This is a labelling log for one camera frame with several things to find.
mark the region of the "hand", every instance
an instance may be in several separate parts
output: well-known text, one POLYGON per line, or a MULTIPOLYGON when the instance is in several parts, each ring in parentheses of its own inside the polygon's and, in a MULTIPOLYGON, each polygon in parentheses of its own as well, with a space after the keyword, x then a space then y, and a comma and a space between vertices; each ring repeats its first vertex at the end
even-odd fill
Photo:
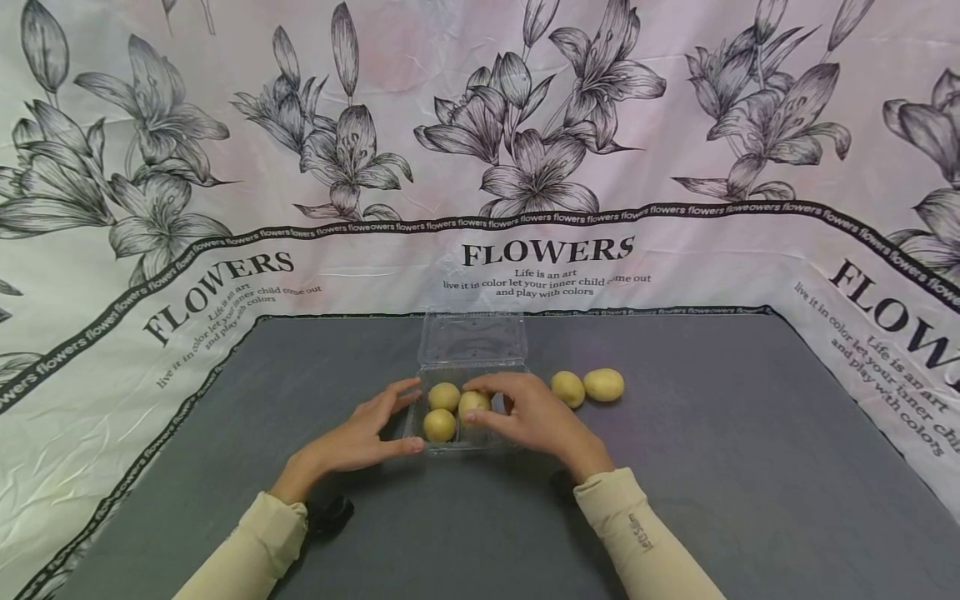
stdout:
POLYGON ((600 438, 536 375, 521 372, 482 375, 469 381, 464 390, 503 394, 508 412, 500 415, 494 411, 468 411, 464 414, 467 422, 489 427, 531 450, 553 454, 570 469, 577 483, 614 469, 600 438))
POLYGON ((372 400, 357 406, 347 422, 298 450, 287 461, 270 495, 287 504, 304 502, 314 484, 331 472, 359 470, 421 452, 421 438, 380 440, 380 430, 390 416, 420 397, 420 391, 408 392, 419 383, 418 378, 391 383, 372 400))

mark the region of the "plastic container lid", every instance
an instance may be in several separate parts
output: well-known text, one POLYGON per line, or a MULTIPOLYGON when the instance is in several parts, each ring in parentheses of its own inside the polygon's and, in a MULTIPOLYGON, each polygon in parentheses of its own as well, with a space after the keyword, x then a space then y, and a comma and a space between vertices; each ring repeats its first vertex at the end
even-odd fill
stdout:
POLYGON ((420 364, 523 363, 527 334, 519 312, 427 311, 420 364))

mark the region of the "forearm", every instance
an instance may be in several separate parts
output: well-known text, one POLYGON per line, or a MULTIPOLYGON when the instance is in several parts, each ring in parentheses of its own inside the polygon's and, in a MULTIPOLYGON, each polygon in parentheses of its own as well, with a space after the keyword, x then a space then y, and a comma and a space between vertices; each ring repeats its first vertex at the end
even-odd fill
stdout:
POLYGON ((593 475, 574 493, 631 600, 724 598, 651 510, 628 468, 593 475))
POLYGON ((174 600, 266 600, 305 537, 306 508, 261 493, 174 600))

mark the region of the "gray tabletop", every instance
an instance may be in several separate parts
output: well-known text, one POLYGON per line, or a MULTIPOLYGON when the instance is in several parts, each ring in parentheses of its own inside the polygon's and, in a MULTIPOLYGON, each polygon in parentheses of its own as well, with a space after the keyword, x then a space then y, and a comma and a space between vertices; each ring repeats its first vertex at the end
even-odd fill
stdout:
MULTIPOLYGON (((417 319, 270 320, 230 359, 58 600, 169 599, 286 457, 417 371, 417 319)), ((957 597, 960 527, 776 317, 527 322, 530 369, 620 370, 580 416, 731 600, 957 597)), ((324 481, 356 515, 279 600, 622 598, 542 456, 416 457, 324 481)))

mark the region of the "small yellow potato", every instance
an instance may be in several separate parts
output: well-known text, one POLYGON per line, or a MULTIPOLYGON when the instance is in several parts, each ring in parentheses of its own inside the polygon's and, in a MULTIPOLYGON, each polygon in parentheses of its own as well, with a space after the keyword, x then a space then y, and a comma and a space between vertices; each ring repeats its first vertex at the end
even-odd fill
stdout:
POLYGON ((460 389, 452 383, 438 383, 430 389, 426 400, 430 404, 430 410, 443 408, 452 413, 460 403, 460 389))
POLYGON ((489 411, 493 410, 490 399, 479 392, 464 392, 460 396, 460 421, 463 423, 464 415, 467 411, 489 411))
POLYGON ((580 377, 570 371, 560 371, 550 379, 550 390, 570 408, 580 408, 584 403, 584 384, 580 377))
POLYGON ((587 396, 597 402, 613 402, 623 396, 623 375, 613 369, 597 369, 584 377, 587 396))
POLYGON ((438 408, 427 413, 423 419, 423 435, 432 444, 449 442, 455 433, 457 433, 457 419, 448 410, 438 408))

